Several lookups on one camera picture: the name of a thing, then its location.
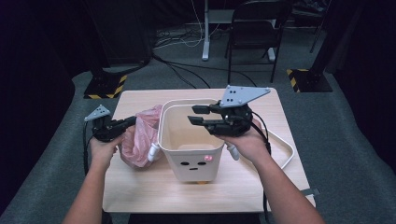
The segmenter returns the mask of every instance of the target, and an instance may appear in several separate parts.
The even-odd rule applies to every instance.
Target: forearm
[[[64,223],[101,223],[106,169],[92,164]]]
[[[318,211],[272,158],[255,162],[276,223],[324,223]]]

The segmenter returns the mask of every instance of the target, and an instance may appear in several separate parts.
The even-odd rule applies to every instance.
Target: chair backrest
[[[276,20],[276,26],[284,24],[292,9],[290,0],[250,0],[233,12],[232,23],[238,21]]]

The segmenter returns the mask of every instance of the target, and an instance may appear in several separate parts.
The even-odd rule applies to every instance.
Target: chair seat
[[[274,48],[277,45],[276,30],[269,21],[236,22],[233,25],[233,46],[240,48]]]

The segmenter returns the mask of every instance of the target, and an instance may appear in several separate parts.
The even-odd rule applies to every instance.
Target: white bin
[[[204,126],[192,125],[187,116],[221,119],[221,115],[197,115],[193,105],[210,105],[213,99],[174,100],[163,106],[158,141],[179,181],[211,181],[219,169],[224,141],[210,135]]]

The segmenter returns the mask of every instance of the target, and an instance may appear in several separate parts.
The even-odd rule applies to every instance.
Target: black and yellow hazard tape
[[[120,82],[117,86],[117,88],[112,91],[112,92],[97,92],[97,93],[92,93],[92,94],[85,94],[84,98],[85,99],[109,99],[109,98],[117,98],[119,97],[122,87],[125,84],[127,76],[123,76],[120,78]]]
[[[300,92],[300,89],[298,87],[298,83],[297,83],[297,80],[295,77],[295,73],[296,72],[307,72],[307,71],[309,71],[309,70],[307,70],[307,69],[288,69],[287,70],[291,86],[293,87],[293,90],[295,92]]]

